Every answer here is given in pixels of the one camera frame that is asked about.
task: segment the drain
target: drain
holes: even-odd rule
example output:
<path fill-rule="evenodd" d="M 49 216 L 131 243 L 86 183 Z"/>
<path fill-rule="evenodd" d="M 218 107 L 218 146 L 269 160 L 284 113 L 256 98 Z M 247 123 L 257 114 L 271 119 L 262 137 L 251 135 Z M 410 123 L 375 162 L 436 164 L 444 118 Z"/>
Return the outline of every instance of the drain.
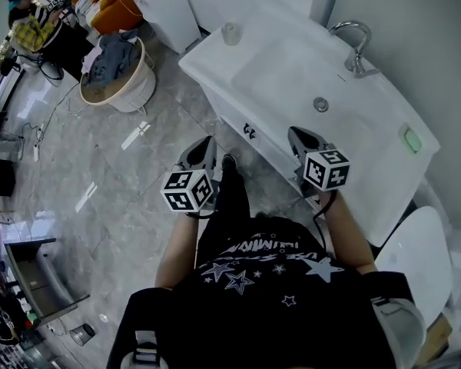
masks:
<path fill-rule="evenodd" d="M 328 104 L 328 101 L 325 98 L 316 97 L 314 99 L 314 107 L 318 112 L 326 112 L 330 105 Z"/>

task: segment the gray tile floor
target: gray tile floor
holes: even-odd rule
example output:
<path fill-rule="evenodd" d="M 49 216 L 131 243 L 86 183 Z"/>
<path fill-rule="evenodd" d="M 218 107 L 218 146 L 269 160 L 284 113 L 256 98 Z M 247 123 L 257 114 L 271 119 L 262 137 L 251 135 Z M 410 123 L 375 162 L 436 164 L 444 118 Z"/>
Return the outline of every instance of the gray tile floor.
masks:
<path fill-rule="evenodd" d="M 130 295 L 152 287 L 174 214 L 159 194 L 163 174 L 193 141 L 214 135 L 219 163 L 226 152 L 242 165 L 252 214 L 284 215 L 312 229 L 310 207 L 252 147 L 217 119 L 200 86 L 179 69 L 180 58 L 155 37 L 144 38 L 156 62 L 158 84 L 147 115 L 123 114 L 110 106 L 83 109 L 78 90 L 58 106 L 34 162 L 32 131 L 25 128 L 25 153 L 17 163 L 15 192 L 2 207 L 14 225 L 1 225 L 9 241 L 57 238 L 53 265 L 74 295 L 91 297 L 62 319 L 68 329 L 88 322 L 98 334 L 84 347 L 68 335 L 42 330 L 58 354 L 83 367 L 105 367 Z M 26 75 L 13 95 L 4 129 L 19 133 L 24 123 L 46 122 L 53 106 L 75 84 L 53 88 L 41 75 Z M 151 126 L 126 150 L 121 143 L 143 121 Z M 221 173 L 216 168 L 216 176 Z M 89 185 L 94 194 L 75 206 Z M 108 318 L 100 320 L 99 314 Z M 52 325 L 64 331 L 59 321 Z"/>

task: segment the chrome faucet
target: chrome faucet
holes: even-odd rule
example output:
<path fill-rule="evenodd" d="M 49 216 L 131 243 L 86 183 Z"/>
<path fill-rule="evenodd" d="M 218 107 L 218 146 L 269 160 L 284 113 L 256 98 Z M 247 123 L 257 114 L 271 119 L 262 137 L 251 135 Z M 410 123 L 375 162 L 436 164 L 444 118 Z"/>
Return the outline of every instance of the chrome faucet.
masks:
<path fill-rule="evenodd" d="M 370 29 L 365 23 L 359 21 L 345 21 L 336 23 L 332 28 L 330 28 L 330 34 L 335 35 L 342 28 L 358 28 L 363 32 L 362 41 L 352 49 L 352 52 L 349 54 L 348 58 L 345 61 L 345 68 L 348 71 L 354 73 L 355 78 L 363 78 L 368 75 L 377 74 L 379 70 L 367 70 L 363 67 L 362 64 L 362 53 L 367 44 L 370 41 Z"/>

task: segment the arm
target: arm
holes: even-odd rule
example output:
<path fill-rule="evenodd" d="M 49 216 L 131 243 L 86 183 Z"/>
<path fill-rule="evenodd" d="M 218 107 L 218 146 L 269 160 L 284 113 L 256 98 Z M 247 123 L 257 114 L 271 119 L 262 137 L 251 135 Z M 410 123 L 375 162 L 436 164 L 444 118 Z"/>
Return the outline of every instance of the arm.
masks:
<path fill-rule="evenodd" d="M 155 287 L 174 288 L 194 270 L 198 220 L 179 214 L 157 270 Z"/>
<path fill-rule="evenodd" d="M 322 206 L 329 199 L 330 193 L 320 193 Z M 326 213 L 326 221 L 338 260 L 356 268 L 361 274 L 377 271 L 369 244 L 339 191 Z"/>
<path fill-rule="evenodd" d="M 55 30 L 53 22 L 58 19 L 59 14 L 50 14 L 46 25 L 36 29 L 31 23 L 19 23 L 14 30 L 14 37 L 17 43 L 23 48 L 36 53 L 41 49 L 48 36 Z"/>
<path fill-rule="evenodd" d="M 41 29 L 44 29 L 45 26 L 48 25 L 48 23 L 52 23 L 53 26 L 56 26 L 56 21 L 60 19 L 60 15 L 63 13 L 63 10 L 55 10 L 48 12 L 48 7 L 46 7 L 45 5 L 38 5 L 38 7 L 44 10 L 48 15 L 48 20 L 43 24 L 42 27 L 41 24 L 39 24 L 39 27 Z"/>

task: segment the orange chair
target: orange chair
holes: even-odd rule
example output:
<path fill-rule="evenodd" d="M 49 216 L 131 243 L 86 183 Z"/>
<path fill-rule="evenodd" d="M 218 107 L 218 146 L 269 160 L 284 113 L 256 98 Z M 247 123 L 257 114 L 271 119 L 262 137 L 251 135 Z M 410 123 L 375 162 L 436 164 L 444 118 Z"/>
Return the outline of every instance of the orange chair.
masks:
<path fill-rule="evenodd" d="M 133 0 L 101 0 L 101 10 L 91 24 L 99 34 L 104 35 L 119 30 L 131 30 L 142 20 L 143 15 Z"/>

